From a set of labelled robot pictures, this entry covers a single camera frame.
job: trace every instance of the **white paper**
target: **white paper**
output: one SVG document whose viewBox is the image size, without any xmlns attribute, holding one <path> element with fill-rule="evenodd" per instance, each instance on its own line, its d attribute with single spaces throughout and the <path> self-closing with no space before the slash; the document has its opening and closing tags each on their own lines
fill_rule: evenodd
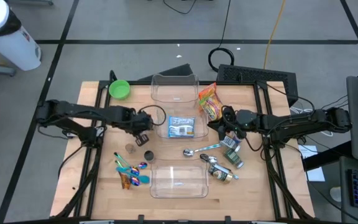
<svg viewBox="0 0 358 224">
<path fill-rule="evenodd" d="M 304 146 L 304 147 L 299 146 L 299 150 L 301 151 L 302 158 L 304 158 L 304 159 L 317 154 L 316 146 Z M 315 181 L 315 182 L 325 182 L 326 181 L 326 179 L 324 178 L 323 169 L 321 167 L 313 169 L 313 170 L 309 170 L 308 176 L 309 176 L 310 181 Z"/>
</svg>

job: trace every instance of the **white trash can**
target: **white trash can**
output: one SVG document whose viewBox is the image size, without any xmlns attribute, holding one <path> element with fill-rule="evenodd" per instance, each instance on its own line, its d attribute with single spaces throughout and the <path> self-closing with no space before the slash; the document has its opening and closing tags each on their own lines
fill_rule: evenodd
<svg viewBox="0 0 358 224">
<path fill-rule="evenodd" d="M 0 53 L 23 71 L 41 64 L 41 48 L 4 0 L 0 0 Z"/>
</svg>

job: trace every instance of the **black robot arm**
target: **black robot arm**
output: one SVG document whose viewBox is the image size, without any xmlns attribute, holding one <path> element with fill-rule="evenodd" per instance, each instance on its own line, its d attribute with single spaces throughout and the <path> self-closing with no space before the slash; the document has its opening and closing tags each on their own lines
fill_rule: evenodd
<svg viewBox="0 0 358 224">
<path fill-rule="evenodd" d="M 151 115 L 144 111 L 136 113 L 134 108 L 124 106 L 95 108 L 66 101 L 48 100 L 37 107 L 36 120 L 41 126 L 57 126 L 63 129 L 63 133 L 77 135 L 86 146 L 97 146 L 100 130 L 95 127 L 84 127 L 70 118 L 105 121 L 108 125 L 133 135 L 138 146 L 149 140 L 142 132 L 153 128 Z"/>
<path fill-rule="evenodd" d="M 239 139 L 244 139 L 246 132 L 255 132 L 268 136 L 270 144 L 279 147 L 285 147 L 291 138 L 306 134 L 320 131 L 345 133 L 352 128 L 349 112 L 341 108 L 274 116 L 249 110 L 235 112 L 231 106 L 224 106 L 222 118 L 210 121 L 208 126 L 219 133 L 220 140 L 230 131 L 234 131 Z"/>
</svg>

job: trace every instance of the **blue package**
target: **blue package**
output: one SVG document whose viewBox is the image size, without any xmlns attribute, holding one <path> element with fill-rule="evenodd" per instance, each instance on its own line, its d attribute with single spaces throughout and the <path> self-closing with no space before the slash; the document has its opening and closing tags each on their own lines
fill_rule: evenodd
<svg viewBox="0 0 358 224">
<path fill-rule="evenodd" d="M 195 119 L 196 118 L 181 118 L 181 117 L 169 116 L 168 137 L 193 138 Z"/>
</svg>

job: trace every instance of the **silver spoon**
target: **silver spoon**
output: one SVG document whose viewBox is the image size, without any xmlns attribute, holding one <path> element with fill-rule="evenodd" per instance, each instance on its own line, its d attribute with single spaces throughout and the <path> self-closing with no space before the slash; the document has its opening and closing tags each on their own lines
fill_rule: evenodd
<svg viewBox="0 0 358 224">
<path fill-rule="evenodd" d="M 208 149 L 215 149 L 215 148 L 221 147 L 221 146 L 222 146 L 221 144 L 215 144 L 215 145 L 207 146 L 207 147 L 204 147 L 201 149 L 196 149 L 194 151 L 191 149 L 185 149 L 185 150 L 183 150 L 183 155 L 191 157 L 191 156 L 194 156 L 194 153 L 196 153 L 196 152 L 200 152 L 200 151 L 204 151 L 204 150 L 208 150 Z"/>
</svg>

